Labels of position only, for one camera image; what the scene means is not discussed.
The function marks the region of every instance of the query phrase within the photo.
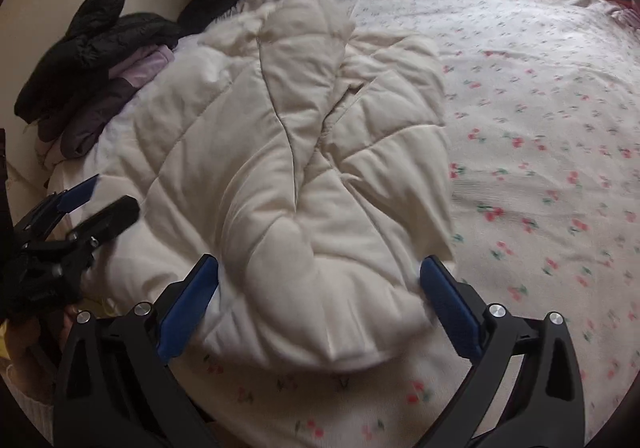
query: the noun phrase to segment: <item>yellow object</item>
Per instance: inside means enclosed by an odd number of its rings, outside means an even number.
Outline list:
[[[4,332],[6,330],[6,320],[2,325],[0,325],[0,358],[9,359],[9,354],[6,351],[6,347],[4,346]]]

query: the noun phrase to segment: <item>bed sheet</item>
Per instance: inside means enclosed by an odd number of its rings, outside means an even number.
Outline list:
[[[640,368],[635,31],[601,0],[343,1],[361,26],[414,29],[440,46],[456,277],[516,315],[566,317],[592,437]],[[197,351],[172,369],[254,447],[409,447],[468,363],[439,329],[359,374],[268,374]],[[481,430],[506,396],[501,389]]]

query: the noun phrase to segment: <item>knit sleeve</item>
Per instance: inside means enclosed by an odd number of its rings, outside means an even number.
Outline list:
[[[6,369],[6,374],[2,375],[7,388],[18,405],[20,405],[24,415],[29,418],[42,436],[53,444],[53,406],[25,396],[11,380],[13,368],[13,365],[9,365]]]

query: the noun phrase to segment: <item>human hand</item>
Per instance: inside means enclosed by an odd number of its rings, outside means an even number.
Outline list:
[[[67,306],[63,314],[63,327],[58,344],[63,350],[69,331],[73,326],[78,311],[75,306]],[[40,366],[30,347],[37,344],[40,338],[40,322],[31,318],[24,323],[7,323],[4,342],[12,362],[10,375],[12,383],[26,396],[40,402],[49,402],[51,381],[46,371]]]

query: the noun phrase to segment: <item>blue gripper pad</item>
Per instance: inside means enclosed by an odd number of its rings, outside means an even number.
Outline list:
[[[66,190],[60,194],[58,201],[58,211],[60,213],[71,213],[74,209],[86,204],[94,195],[95,183],[98,181],[98,175],[94,175],[77,186]]]
[[[182,354],[217,288],[218,261],[207,255],[160,323],[158,356],[164,364]]]
[[[420,266],[420,287],[461,358],[475,363],[482,357],[480,324],[455,287],[455,280],[444,267],[428,256]]]

